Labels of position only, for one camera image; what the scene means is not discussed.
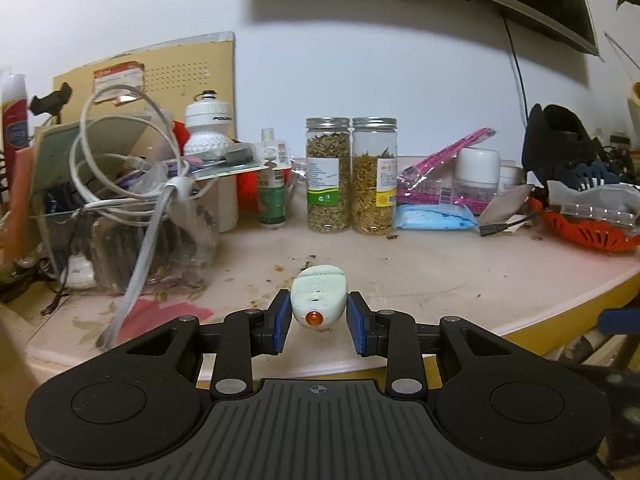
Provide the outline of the clear plastic container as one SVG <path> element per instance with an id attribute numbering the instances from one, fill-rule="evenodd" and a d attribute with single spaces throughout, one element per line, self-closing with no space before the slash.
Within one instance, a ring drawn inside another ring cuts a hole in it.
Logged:
<path id="1" fill-rule="evenodd" d="M 130 226 L 96 211 L 78 218 L 69 211 L 40 214 L 38 228 L 51 266 L 68 289 L 119 296 L 126 292 L 148 220 Z M 198 289 L 209 280 L 219 237 L 217 208 L 190 200 L 173 202 L 160 222 L 143 291 Z"/>

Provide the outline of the left glass jar dried herbs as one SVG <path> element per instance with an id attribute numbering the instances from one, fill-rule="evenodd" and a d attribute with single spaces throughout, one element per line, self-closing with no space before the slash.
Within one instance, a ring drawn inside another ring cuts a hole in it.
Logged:
<path id="1" fill-rule="evenodd" d="M 316 232 L 346 230 L 350 221 L 352 140 L 347 117 L 306 119 L 308 226 Z"/>

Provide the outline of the white sports water bottle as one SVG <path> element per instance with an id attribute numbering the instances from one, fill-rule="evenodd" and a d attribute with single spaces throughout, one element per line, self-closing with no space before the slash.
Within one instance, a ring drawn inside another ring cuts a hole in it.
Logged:
<path id="1" fill-rule="evenodd" d="M 204 90 L 186 107 L 184 123 L 190 134 L 183 155 L 201 159 L 204 164 L 220 162 L 234 144 L 230 136 L 231 105 L 217 98 L 215 90 Z M 224 177 L 218 184 L 218 219 L 221 233 L 232 231 L 239 219 L 235 177 Z"/>

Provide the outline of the right glass jar dried herbs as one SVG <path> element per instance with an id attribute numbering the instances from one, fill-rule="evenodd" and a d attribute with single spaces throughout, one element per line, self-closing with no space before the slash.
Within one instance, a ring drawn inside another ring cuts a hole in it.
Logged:
<path id="1" fill-rule="evenodd" d="M 352 120 L 352 224 L 364 234 L 393 231 L 397 196 L 397 120 Z"/>

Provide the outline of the white cream jar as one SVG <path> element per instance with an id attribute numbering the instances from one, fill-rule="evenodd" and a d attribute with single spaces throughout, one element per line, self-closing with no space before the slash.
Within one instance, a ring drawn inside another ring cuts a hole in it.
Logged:
<path id="1" fill-rule="evenodd" d="M 490 202 L 498 191 L 500 154 L 484 148 L 462 148 L 454 167 L 454 192 L 466 200 Z"/>

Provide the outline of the green white spray bottle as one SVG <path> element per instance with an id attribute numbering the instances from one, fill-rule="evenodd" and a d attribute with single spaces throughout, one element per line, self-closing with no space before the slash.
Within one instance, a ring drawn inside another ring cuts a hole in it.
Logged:
<path id="1" fill-rule="evenodd" d="M 270 148 L 272 157 L 257 174 L 259 222 L 265 228 L 277 229 L 286 220 L 284 165 L 288 162 L 288 150 L 276 140 L 273 128 L 262 129 L 262 143 Z"/>

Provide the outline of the blue tissue pack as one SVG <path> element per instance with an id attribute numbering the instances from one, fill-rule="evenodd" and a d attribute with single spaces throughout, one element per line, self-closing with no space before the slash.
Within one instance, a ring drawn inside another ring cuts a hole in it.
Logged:
<path id="1" fill-rule="evenodd" d="M 400 205 L 395 229 L 409 231 L 466 231 L 478 227 L 474 214 L 458 205 Z"/>

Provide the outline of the glass jar dried herbs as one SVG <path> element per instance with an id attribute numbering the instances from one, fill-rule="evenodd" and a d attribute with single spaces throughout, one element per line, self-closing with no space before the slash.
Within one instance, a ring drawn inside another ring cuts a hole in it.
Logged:
<path id="1" fill-rule="evenodd" d="M 308 226 L 316 232 L 346 230 L 350 221 L 352 140 L 347 117 L 306 119 Z"/>
<path id="2" fill-rule="evenodd" d="M 352 120 L 352 224 L 364 234 L 393 231 L 397 196 L 397 120 Z"/>

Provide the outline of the red white spray can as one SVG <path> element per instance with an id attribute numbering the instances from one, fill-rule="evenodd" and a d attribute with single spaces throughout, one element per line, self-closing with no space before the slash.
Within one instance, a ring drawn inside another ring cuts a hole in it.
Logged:
<path id="1" fill-rule="evenodd" d="M 1 123 L 6 178 L 12 185 L 16 154 L 29 146 L 26 77 L 11 74 L 1 95 Z"/>

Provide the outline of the black cloth item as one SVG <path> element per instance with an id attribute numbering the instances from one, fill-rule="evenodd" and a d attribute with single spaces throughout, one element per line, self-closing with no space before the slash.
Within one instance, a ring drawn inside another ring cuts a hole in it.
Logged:
<path id="1" fill-rule="evenodd" d="M 522 166 L 548 188 L 549 181 L 585 191 L 620 179 L 600 159 L 594 141 L 571 110 L 555 104 L 535 104 L 529 112 Z"/>

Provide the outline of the orange plastic basket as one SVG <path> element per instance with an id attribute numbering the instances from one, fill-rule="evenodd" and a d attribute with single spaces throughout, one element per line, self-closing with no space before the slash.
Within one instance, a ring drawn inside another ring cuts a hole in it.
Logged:
<path id="1" fill-rule="evenodd" d="M 528 203 L 550 231 L 580 247 L 610 254 L 626 254 L 639 247 L 639 235 L 626 234 L 622 229 L 611 226 L 608 222 L 570 220 L 559 212 L 544 209 L 544 204 L 535 197 L 529 197 Z"/>

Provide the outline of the beige perforated board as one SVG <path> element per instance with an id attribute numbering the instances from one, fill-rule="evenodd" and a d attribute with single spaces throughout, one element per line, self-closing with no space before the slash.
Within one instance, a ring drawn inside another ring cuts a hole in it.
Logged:
<path id="1" fill-rule="evenodd" d="M 206 90 L 229 104 L 235 117 L 235 34 L 212 34 L 165 41 L 86 64 L 55 76 L 55 88 L 64 82 L 72 96 L 61 122 L 76 122 L 86 99 L 110 84 L 137 86 L 178 122 L 186 107 Z"/>

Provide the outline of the pink plastic packaging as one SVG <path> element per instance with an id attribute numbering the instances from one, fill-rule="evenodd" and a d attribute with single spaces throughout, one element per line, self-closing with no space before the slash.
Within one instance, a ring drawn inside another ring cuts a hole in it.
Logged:
<path id="1" fill-rule="evenodd" d="M 456 190 L 456 157 L 464 148 L 472 148 L 495 134 L 494 129 L 480 128 L 401 170 L 397 176 L 396 203 L 465 206 L 479 216 L 496 196 L 497 185 L 481 188 L 479 184 L 464 184 L 462 190 Z"/>

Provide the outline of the white oval device orange button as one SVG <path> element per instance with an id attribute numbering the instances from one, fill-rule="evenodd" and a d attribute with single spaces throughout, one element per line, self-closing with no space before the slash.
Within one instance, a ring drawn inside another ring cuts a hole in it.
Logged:
<path id="1" fill-rule="evenodd" d="M 328 330 L 343 315 L 346 302 L 347 278 L 338 266 L 310 266 L 294 278 L 292 312 L 296 321 L 308 330 Z"/>

